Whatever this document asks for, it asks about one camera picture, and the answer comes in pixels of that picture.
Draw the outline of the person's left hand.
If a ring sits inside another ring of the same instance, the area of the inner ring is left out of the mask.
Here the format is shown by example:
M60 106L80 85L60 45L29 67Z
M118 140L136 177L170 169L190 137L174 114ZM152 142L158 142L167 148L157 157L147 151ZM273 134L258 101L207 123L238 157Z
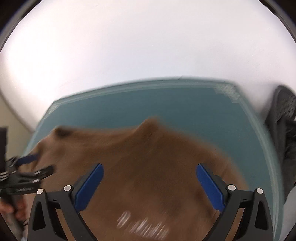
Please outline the person's left hand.
M17 196L14 200L14 203L11 205L3 198L1 198L1 214L13 214L18 221L25 221L27 218L26 215L26 202L22 196Z

